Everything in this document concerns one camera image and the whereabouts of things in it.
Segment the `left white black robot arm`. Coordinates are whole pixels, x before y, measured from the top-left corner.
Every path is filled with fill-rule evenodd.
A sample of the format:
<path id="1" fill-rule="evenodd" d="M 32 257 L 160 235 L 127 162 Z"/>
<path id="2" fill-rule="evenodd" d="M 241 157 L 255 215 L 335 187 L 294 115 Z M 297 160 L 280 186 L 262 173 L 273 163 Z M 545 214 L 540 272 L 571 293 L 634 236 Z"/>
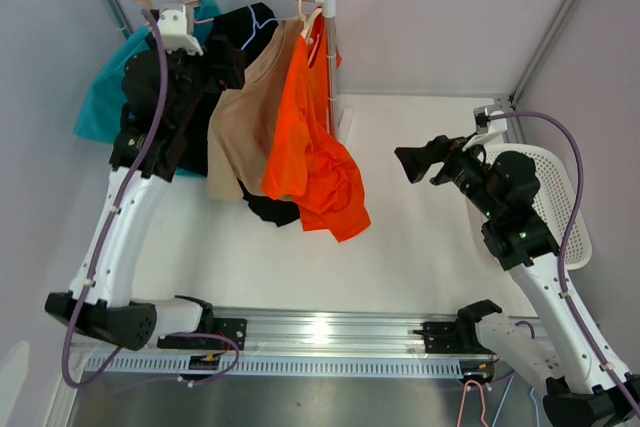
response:
<path id="1" fill-rule="evenodd" d="M 223 35 L 202 53 L 161 51 L 157 43 L 124 66 L 125 95 L 109 159 L 105 203 L 89 250 L 64 292 L 51 293 L 46 312 L 65 325 L 64 343 L 80 334 L 119 349 L 226 350 L 205 301 L 175 296 L 136 300 L 132 284 L 154 213 L 186 149 L 187 126 L 203 95 L 244 85 L 245 58 Z"/>

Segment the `beige t shirt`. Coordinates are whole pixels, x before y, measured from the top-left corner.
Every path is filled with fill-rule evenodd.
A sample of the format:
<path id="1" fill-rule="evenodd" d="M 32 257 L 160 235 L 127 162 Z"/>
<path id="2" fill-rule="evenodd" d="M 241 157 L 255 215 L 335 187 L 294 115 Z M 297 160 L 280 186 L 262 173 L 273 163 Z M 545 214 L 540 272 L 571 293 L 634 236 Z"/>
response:
<path id="1" fill-rule="evenodd" d="M 303 23 L 290 18 L 276 27 L 270 42 L 245 70 L 241 90 L 225 91 L 213 111 L 207 134 L 207 194 L 220 201 L 261 195 L 278 110 L 295 42 Z"/>

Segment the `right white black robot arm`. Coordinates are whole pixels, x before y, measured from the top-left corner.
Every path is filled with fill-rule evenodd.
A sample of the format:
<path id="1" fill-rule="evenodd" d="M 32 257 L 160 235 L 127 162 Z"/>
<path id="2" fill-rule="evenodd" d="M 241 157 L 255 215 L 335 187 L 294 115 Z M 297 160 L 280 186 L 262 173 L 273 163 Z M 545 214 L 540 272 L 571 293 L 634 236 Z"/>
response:
<path id="1" fill-rule="evenodd" d="M 431 184 L 454 184 L 484 216 L 485 246 L 534 307 L 553 347 L 531 338 L 489 300 L 459 310 L 458 345 L 504 359 L 541 396 L 554 426 L 617 426 L 637 416 L 639 377 L 593 322 L 560 262 L 560 246 L 533 207 L 540 189 L 534 160 L 507 150 L 488 163 L 483 147 L 445 135 L 394 153 L 412 184 L 439 165 Z"/>

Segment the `light blue wire hanger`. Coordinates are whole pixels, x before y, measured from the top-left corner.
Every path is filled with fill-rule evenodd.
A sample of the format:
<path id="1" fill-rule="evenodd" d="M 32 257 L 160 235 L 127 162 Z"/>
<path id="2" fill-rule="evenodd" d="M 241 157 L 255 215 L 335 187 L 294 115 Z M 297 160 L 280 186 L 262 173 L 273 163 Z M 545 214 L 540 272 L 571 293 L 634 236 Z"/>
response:
<path id="1" fill-rule="evenodd" d="M 267 35 L 272 36 L 275 29 L 281 23 L 285 22 L 284 18 L 274 17 L 273 15 L 267 16 L 263 20 L 259 20 L 256 8 L 250 0 L 245 0 L 245 4 L 250 14 L 251 32 L 249 37 L 240 47 L 241 51 L 246 51 L 249 47 L 253 47 L 258 40 L 265 40 Z"/>

